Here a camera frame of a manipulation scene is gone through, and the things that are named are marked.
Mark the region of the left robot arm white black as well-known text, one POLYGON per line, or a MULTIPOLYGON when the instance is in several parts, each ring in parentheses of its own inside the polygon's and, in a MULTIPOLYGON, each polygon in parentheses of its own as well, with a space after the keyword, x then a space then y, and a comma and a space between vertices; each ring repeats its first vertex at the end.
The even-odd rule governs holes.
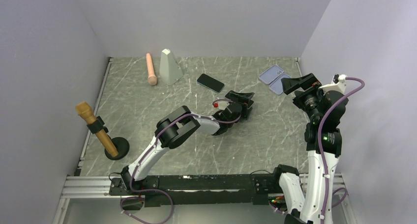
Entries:
POLYGON ((152 167, 171 149, 182 145, 195 132, 219 136, 235 123, 247 120, 254 104, 253 92, 229 91, 224 98, 213 101, 218 110, 210 116, 192 112, 181 106, 161 119, 148 147, 120 173, 122 188, 130 195, 136 194, 152 167))

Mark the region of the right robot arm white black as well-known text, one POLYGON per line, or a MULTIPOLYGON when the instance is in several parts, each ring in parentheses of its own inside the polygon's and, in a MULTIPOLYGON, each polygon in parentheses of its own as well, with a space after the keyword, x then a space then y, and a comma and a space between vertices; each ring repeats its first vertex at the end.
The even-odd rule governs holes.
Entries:
POLYGON ((335 75, 329 84, 321 84, 312 74, 281 79, 283 92, 294 93, 293 104, 309 118, 304 132, 308 153, 307 189, 301 187, 297 168, 278 165, 271 186, 283 192, 287 210, 286 224, 331 224, 332 187, 342 136, 338 125, 346 111, 346 75, 335 75))

